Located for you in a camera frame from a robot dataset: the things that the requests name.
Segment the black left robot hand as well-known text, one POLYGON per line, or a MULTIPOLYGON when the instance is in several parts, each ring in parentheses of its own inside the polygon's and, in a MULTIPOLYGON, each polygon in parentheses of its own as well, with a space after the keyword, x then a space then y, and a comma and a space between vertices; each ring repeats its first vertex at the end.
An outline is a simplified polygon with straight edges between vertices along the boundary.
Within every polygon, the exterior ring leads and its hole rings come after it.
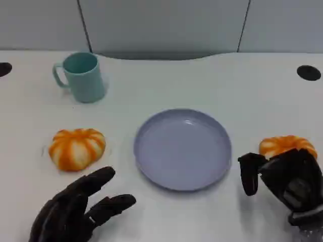
POLYGON ((103 167, 84 175, 48 200, 35 218, 29 241, 89 241, 93 231, 136 203, 133 195, 104 197, 89 210, 88 198, 115 175, 103 167))

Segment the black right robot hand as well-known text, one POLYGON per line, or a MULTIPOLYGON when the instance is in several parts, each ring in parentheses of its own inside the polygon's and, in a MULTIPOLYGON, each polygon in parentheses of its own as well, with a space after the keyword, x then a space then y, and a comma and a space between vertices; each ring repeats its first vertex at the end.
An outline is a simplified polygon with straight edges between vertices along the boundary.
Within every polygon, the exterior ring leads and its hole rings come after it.
POLYGON ((306 149, 292 149, 266 159, 247 153, 238 158, 245 194, 253 196, 260 178, 290 211, 292 226, 322 224, 322 171, 306 149))

